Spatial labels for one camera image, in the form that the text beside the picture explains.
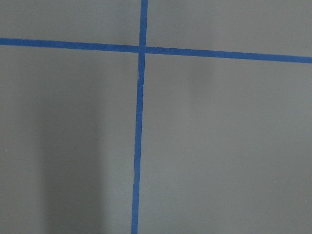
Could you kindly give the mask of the lengthwise blue tape line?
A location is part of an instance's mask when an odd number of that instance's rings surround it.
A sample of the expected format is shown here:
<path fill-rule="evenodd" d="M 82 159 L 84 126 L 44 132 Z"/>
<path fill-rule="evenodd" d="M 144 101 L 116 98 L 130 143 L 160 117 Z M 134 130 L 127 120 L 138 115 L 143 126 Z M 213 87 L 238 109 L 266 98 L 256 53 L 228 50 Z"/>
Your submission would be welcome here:
<path fill-rule="evenodd" d="M 142 143 L 142 120 L 144 103 L 144 81 L 146 61 L 146 38 L 147 38 L 148 1 L 141 1 L 139 46 L 138 46 L 138 78 L 136 89 L 136 127 L 134 145 L 134 181 L 132 194 L 131 233 L 138 233 L 139 216 L 139 193 L 140 193 L 140 167 L 141 167 L 141 143 Z"/>

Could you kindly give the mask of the long crosswise blue tape line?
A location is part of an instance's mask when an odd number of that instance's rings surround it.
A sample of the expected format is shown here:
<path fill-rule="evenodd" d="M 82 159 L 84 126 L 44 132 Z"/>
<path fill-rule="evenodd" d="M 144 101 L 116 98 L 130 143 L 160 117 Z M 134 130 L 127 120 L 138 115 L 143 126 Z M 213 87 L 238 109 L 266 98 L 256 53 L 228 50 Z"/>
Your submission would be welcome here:
<path fill-rule="evenodd" d="M 74 49 L 74 50 L 128 52 L 128 53 L 139 53 L 140 51 L 143 51 L 144 53 L 147 54 L 159 54 L 159 55 L 263 60 L 263 61 L 278 61 L 278 62 L 306 63 L 306 64 L 311 64 L 312 62 L 311 57 L 305 56 L 180 49 L 180 48 L 149 47 L 149 46 L 145 47 L 144 49 L 141 49 L 139 46 L 135 45 L 85 43 L 85 42 L 69 42 L 55 40 L 1 38 L 0 44 L 7 46 L 26 46 L 26 47 L 43 47 L 43 48 Z"/>

